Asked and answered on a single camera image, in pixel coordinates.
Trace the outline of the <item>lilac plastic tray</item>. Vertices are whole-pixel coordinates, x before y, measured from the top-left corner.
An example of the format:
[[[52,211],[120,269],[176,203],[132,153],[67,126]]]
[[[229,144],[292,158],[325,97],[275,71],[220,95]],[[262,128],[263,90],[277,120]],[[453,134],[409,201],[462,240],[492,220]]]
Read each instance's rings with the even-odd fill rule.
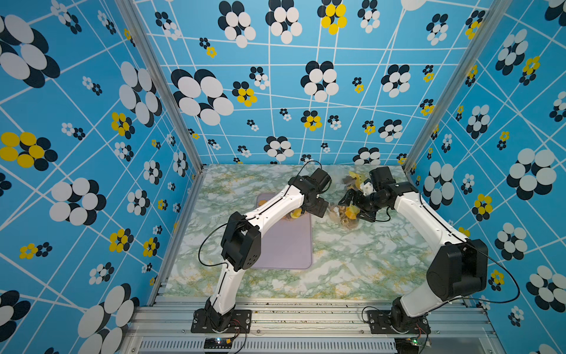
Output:
[[[312,223],[305,212],[295,221],[284,217],[301,206],[303,196],[295,188],[285,187],[277,194],[262,193],[256,208],[246,219],[260,227],[261,251],[254,269],[305,270],[312,265]]]

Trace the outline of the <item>ziploc bag of cookies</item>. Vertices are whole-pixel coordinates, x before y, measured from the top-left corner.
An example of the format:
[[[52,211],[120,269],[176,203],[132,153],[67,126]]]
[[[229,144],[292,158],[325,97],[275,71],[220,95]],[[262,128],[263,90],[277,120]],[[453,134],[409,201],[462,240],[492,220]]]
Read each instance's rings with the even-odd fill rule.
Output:
[[[330,220],[347,230],[355,230],[358,228],[360,219],[358,215],[361,210],[356,206],[338,206],[330,204],[328,207]]]
[[[305,211],[302,208],[296,208],[289,212],[284,219],[288,221],[295,221],[301,218],[303,214],[305,214]]]
[[[367,176],[364,174],[359,174],[354,171],[349,171],[345,177],[342,178],[342,183],[346,188],[354,190],[362,190],[365,182],[368,180]]]

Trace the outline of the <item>controller board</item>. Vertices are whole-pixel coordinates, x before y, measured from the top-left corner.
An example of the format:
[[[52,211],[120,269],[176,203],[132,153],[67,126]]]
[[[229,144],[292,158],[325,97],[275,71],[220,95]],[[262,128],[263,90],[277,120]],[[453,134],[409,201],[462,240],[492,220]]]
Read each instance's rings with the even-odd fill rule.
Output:
[[[419,354],[426,343],[419,343],[416,339],[395,339],[395,346],[398,354]]]
[[[230,351],[233,345],[232,338],[206,338],[203,344],[203,349],[207,350],[227,350]]]

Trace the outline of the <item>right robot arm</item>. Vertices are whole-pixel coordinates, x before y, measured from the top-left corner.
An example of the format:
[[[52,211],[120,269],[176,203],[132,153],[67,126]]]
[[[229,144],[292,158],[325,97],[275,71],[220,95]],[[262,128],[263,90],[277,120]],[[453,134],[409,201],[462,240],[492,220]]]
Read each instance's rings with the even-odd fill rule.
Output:
[[[368,222],[377,220],[380,209],[396,210],[413,224],[434,253],[424,283],[392,303],[389,321],[397,332],[408,332],[431,311],[486,288],[486,244],[451,227],[424,203],[414,185],[396,181],[389,168],[372,170],[368,179],[347,190],[338,204],[358,208],[358,217]]]

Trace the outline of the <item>aluminium front rail frame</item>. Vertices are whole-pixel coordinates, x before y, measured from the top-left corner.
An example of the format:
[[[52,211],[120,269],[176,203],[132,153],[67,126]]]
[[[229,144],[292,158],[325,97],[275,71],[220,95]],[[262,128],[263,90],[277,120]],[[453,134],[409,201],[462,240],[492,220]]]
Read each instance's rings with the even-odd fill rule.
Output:
[[[202,298],[158,296],[142,307],[121,353],[397,353],[395,339],[426,343],[421,353],[504,353],[486,311],[468,302],[445,305],[427,315],[430,334],[372,334],[366,311],[389,304],[337,299],[239,299],[238,310],[252,311],[250,333],[236,338],[230,351],[203,349],[218,334],[191,333]]]

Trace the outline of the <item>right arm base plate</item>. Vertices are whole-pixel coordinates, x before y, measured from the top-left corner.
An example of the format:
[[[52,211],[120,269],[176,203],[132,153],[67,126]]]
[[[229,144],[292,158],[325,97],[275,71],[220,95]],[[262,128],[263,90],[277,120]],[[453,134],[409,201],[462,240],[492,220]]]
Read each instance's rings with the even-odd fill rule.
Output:
[[[403,313],[370,310],[365,312],[364,319],[372,334],[424,336],[431,333],[426,317],[407,317]]]

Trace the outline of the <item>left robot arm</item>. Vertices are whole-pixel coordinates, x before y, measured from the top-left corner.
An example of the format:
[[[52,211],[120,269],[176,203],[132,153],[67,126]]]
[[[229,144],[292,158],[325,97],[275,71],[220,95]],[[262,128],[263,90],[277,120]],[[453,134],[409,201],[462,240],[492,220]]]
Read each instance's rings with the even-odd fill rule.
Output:
[[[234,212],[221,227],[223,261],[215,293],[203,308],[205,319],[212,330],[223,332],[236,323],[233,319],[235,302],[245,272],[260,258],[262,237],[286,215],[301,209],[318,218],[324,217],[329,206],[321,195],[330,186],[332,179],[322,168],[311,175],[300,173],[290,178],[287,185],[264,205],[247,212]]]

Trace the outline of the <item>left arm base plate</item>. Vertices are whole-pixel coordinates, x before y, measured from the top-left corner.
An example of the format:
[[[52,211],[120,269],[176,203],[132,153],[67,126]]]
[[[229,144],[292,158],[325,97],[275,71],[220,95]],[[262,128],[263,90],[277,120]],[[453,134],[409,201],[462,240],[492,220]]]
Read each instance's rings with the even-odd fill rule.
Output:
[[[250,333],[252,311],[233,309],[219,315],[214,309],[198,309],[194,312],[191,333]]]

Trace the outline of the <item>right controller board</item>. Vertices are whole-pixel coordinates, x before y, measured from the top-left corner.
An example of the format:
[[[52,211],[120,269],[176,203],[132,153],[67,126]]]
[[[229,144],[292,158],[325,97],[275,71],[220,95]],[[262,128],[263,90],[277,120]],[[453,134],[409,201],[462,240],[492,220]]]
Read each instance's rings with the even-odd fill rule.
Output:
[[[426,343],[419,343],[416,339],[395,339],[395,346],[398,354],[419,354]]]

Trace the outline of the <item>left controller board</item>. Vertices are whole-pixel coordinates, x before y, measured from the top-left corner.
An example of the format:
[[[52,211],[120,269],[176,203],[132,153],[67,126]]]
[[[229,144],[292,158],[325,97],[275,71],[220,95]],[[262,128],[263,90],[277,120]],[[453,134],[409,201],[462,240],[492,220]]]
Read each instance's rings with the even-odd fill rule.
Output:
[[[227,350],[230,351],[233,345],[232,338],[206,338],[203,344],[203,349],[207,350]]]

